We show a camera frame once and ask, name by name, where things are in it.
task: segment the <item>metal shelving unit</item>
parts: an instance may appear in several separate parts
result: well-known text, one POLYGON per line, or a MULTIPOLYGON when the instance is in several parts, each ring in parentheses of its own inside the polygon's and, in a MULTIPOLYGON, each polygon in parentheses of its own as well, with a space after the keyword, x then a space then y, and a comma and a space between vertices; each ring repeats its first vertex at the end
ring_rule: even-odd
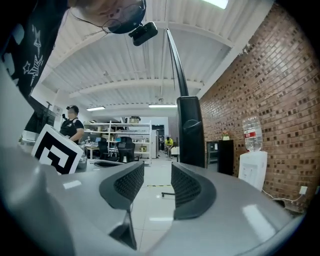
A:
MULTIPOLYGON (((84 132, 86 133, 91 133, 91 134, 107 134, 107 143, 108 143, 108 148, 110 149, 110 145, 112 143, 116 143, 117 141, 111 140, 112 134, 117 134, 117 135, 129 135, 129 136, 134 136, 134 135, 147 135, 149 138, 149 142, 133 142, 134 144, 141 144, 141 145, 151 145, 151 133, 152 133, 152 125, 151 121, 149 123, 84 123, 84 132), (107 131, 93 131, 93 130, 87 130, 89 127, 107 127, 107 131), (126 131, 117 131, 118 127, 149 127, 149 132, 133 132, 132 130, 127 130, 126 131)), ((148 155, 149 159, 148 161, 145 161, 145 164, 151 164, 152 162, 152 157, 151 157, 151 146, 148 147, 147 152, 140 152, 140 151, 134 151, 134 154, 137 155, 148 155)))

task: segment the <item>wall light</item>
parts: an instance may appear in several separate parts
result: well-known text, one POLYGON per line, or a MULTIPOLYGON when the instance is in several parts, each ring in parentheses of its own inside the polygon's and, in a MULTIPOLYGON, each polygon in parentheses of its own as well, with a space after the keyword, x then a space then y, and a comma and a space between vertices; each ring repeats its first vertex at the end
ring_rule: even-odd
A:
POLYGON ((149 104, 149 108, 176 108, 176 104, 149 104))
POLYGON ((97 111, 97 110, 105 110, 104 106, 95 106, 95 107, 88 107, 86 110, 88 111, 97 111))
POLYGON ((221 9, 226 9, 229 2, 229 0, 203 0, 203 1, 213 4, 215 6, 218 6, 221 9))

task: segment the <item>red brick wall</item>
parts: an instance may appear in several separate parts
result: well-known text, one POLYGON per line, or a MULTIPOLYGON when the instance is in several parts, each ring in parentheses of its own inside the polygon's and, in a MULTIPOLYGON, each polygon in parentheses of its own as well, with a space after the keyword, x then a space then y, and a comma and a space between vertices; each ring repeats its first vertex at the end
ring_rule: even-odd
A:
POLYGON ((318 185, 320 171, 320 68, 295 20, 274 5, 238 56, 200 100, 206 141, 228 131, 234 140, 234 175, 245 153, 242 120, 257 115, 268 162, 263 189, 294 200, 287 208, 303 211, 318 185))

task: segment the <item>black mesh panel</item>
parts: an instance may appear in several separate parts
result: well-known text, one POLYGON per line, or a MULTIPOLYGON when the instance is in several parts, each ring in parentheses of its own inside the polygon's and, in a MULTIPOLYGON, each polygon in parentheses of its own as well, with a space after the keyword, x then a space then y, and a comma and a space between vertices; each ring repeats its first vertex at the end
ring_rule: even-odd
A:
POLYGON ((114 183, 114 189, 121 196, 133 202, 143 183, 144 166, 142 165, 136 170, 131 171, 125 176, 117 179, 114 183))
POLYGON ((194 200, 201 192, 199 182, 175 166, 172 166, 171 184, 175 193, 175 208, 194 200))

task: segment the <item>power cord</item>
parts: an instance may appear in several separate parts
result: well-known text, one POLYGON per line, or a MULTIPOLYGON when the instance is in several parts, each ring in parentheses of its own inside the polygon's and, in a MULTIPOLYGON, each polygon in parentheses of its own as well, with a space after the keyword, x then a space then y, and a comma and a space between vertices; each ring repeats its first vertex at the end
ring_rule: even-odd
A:
POLYGON ((298 201, 298 200, 303 196, 303 194, 301 194, 297 199, 291 200, 291 199, 286 199, 286 198, 275 198, 275 197, 273 197, 272 195, 268 194, 268 193, 267 193, 266 191, 264 191, 263 189, 262 189, 262 191, 263 191, 264 193, 266 193, 269 197, 271 197, 273 200, 287 200, 287 201, 290 201, 291 203, 292 203, 292 202, 295 202, 295 201, 298 201))

